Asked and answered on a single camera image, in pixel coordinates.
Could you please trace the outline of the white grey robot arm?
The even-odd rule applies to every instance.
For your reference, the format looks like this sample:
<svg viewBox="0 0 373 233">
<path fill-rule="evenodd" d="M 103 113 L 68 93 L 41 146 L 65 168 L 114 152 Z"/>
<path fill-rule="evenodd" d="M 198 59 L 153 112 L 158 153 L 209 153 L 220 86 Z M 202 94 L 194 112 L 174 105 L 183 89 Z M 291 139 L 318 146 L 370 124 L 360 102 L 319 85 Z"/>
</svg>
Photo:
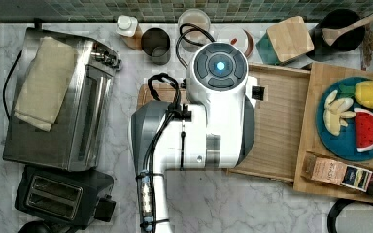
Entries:
<svg viewBox="0 0 373 233">
<path fill-rule="evenodd" d="M 186 67 L 186 99 L 166 73 L 153 75 L 153 100 L 129 121 L 142 233 L 172 233 L 165 172 L 234 168 L 253 147 L 254 99 L 246 95 L 249 64 L 223 42 L 200 48 Z"/>
</svg>

